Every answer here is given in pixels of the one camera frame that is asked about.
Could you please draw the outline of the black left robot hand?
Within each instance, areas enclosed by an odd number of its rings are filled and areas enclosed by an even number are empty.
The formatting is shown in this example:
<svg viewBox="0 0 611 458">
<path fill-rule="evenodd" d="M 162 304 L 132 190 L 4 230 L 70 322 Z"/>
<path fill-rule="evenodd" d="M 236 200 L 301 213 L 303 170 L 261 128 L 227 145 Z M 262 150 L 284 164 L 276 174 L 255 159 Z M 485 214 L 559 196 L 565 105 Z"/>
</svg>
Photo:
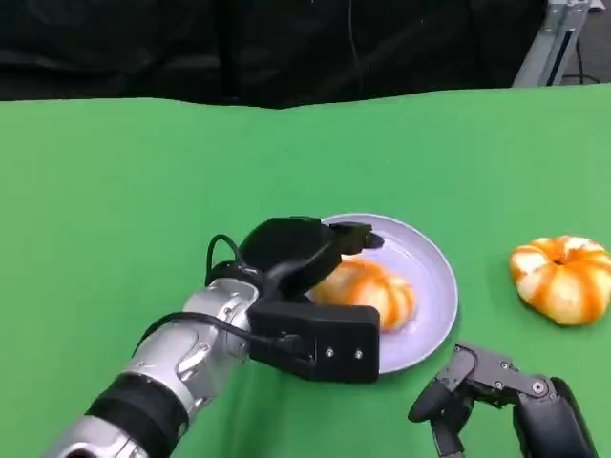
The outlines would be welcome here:
<svg viewBox="0 0 611 458">
<path fill-rule="evenodd" d="M 355 221 L 324 223 L 311 217 L 272 218 L 240 245 L 242 260 L 287 299 L 303 296 L 325 280 L 344 256 L 384 246 L 371 225 Z"/>
</svg>

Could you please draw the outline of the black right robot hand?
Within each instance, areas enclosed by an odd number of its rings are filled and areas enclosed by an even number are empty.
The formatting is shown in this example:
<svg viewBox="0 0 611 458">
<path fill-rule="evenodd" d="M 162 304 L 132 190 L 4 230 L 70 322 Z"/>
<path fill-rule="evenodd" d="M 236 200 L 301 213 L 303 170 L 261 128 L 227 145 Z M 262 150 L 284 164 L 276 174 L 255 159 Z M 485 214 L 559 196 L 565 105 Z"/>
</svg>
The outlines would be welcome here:
<svg viewBox="0 0 611 458">
<path fill-rule="evenodd" d="M 570 386 L 559 377 L 520 371 L 506 355 L 469 343 L 453 355 L 412 404 L 408 419 L 430 424 L 437 455 L 464 457 L 460 432 L 474 404 L 513 408 L 523 457 L 597 457 Z"/>
</svg>

